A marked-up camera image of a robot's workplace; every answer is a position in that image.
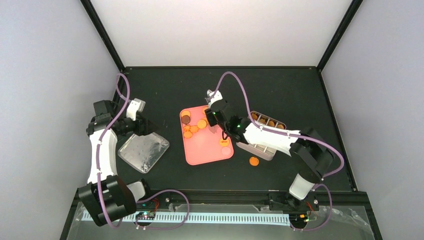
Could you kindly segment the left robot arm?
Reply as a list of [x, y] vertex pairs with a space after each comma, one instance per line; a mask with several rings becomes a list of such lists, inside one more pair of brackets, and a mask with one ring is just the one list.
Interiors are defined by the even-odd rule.
[[146, 195], [146, 182], [141, 179], [126, 184], [119, 176], [116, 165], [116, 147], [119, 136], [134, 134], [147, 136], [157, 126], [142, 116], [145, 101], [135, 98], [127, 101], [119, 112], [114, 103], [101, 100], [93, 104], [95, 115], [86, 129], [91, 143], [91, 168], [87, 184], [78, 188], [78, 197], [94, 223], [101, 227], [117, 228], [114, 221], [135, 213], [137, 201]]

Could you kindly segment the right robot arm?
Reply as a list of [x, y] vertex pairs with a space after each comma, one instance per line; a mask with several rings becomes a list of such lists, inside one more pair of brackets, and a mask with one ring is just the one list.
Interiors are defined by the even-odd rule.
[[210, 101], [205, 114], [212, 127], [221, 128], [224, 139], [269, 147], [291, 157], [297, 175], [284, 196], [290, 209], [299, 209], [305, 203], [306, 196], [322, 181], [335, 158], [328, 147], [318, 142], [312, 128], [288, 131], [260, 124], [251, 117], [238, 116], [225, 100]]

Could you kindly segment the large round sandwich cookie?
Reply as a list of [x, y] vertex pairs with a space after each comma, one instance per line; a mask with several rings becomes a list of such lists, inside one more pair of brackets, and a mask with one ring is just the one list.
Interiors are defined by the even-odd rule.
[[208, 122], [207, 122], [207, 120], [205, 120], [205, 119], [200, 119], [200, 120], [197, 122], [197, 127], [198, 127], [199, 129], [205, 129], [207, 126], [208, 126]]

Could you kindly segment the clear plastic tin lid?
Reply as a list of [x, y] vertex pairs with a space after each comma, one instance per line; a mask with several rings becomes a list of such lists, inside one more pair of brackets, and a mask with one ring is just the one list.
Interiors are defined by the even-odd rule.
[[131, 135], [118, 150], [118, 156], [142, 174], [147, 174], [168, 150], [170, 143], [153, 132], [148, 135]]

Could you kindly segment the red marked dotted cracker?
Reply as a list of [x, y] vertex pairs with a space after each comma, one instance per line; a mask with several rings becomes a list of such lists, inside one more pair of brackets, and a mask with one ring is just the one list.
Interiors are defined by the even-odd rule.
[[220, 144], [220, 146], [222, 146], [222, 147], [227, 147], [227, 146], [229, 146], [230, 145], [230, 143], [231, 143], [231, 140], [230, 139], [223, 139], [223, 138], [221, 138], [220, 140], [219, 140], [219, 144]]

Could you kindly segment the dark chocolate round cookie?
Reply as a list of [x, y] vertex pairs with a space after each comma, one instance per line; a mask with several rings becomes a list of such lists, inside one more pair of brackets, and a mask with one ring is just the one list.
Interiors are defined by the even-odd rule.
[[191, 122], [191, 118], [189, 115], [183, 115], [181, 118], [181, 123], [184, 125], [188, 125]]

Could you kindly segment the pink cookie tray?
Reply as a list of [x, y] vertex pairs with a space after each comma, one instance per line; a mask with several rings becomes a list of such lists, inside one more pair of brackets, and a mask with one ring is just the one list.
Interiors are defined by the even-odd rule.
[[[231, 157], [222, 155], [221, 149], [223, 147], [220, 146], [219, 141], [223, 139], [223, 132], [220, 127], [216, 133], [212, 133], [209, 130], [209, 123], [205, 113], [207, 108], [206, 105], [185, 108], [179, 114], [185, 159], [192, 166], [227, 160], [234, 154], [234, 148], [230, 140], [230, 144], [227, 147], [232, 148], [233, 154]], [[191, 121], [189, 124], [182, 124], [181, 117], [184, 115], [190, 116]], [[207, 120], [208, 125], [206, 128], [199, 129], [197, 127], [197, 122], [200, 119]]]

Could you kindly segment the pink round cookie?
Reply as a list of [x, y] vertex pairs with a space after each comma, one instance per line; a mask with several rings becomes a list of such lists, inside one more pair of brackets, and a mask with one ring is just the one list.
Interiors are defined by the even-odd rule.
[[221, 154], [223, 156], [229, 156], [229, 157], [231, 157], [231, 155], [233, 154], [233, 149], [230, 148], [230, 147], [228, 147], [228, 146], [225, 146], [225, 147], [223, 147], [221, 149]]

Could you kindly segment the white divided cookie tin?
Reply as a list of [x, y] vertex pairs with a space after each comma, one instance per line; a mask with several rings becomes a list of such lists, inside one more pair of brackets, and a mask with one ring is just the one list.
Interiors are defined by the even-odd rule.
[[[285, 123], [267, 115], [264, 115], [260, 112], [252, 110], [250, 112], [250, 115], [253, 120], [259, 125], [266, 125], [267, 127], [276, 128], [278, 130], [287, 129]], [[266, 139], [271, 136], [270, 133], [265, 131], [261, 132], [260, 130], [254, 129], [249, 129], [246, 131], [246, 133], [248, 143], [237, 142], [236, 145], [239, 148], [253, 155], [256, 155], [261, 159], [271, 161], [274, 158], [277, 150], [270, 145], [271, 140], [273, 138], [271, 137], [270, 139]]]

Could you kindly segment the left base circuit board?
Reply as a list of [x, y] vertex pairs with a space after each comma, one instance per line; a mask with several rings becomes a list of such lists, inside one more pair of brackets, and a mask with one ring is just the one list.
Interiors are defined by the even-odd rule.
[[156, 212], [154, 211], [140, 211], [136, 214], [135, 220], [140, 221], [153, 221], [156, 217]]

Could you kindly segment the base circuit board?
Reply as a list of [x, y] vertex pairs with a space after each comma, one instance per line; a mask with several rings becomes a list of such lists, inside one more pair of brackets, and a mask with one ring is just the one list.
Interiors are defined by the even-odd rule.
[[136, 214], [135, 220], [140, 221], [153, 221], [156, 217], [156, 212], [154, 211], [140, 211]]
[[289, 215], [289, 220], [291, 222], [301, 222], [301, 223], [307, 223], [307, 222], [311, 222], [311, 221], [315, 221], [317, 219], [317, 217], [315, 215], [310, 215], [310, 214], [290, 214]]

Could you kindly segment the right base circuit board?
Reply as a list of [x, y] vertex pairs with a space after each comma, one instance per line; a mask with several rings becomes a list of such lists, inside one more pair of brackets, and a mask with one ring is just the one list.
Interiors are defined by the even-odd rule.
[[289, 215], [289, 220], [291, 222], [301, 222], [301, 223], [307, 223], [307, 222], [311, 222], [311, 221], [315, 221], [317, 219], [317, 217], [315, 215], [310, 215], [310, 214], [290, 214]]

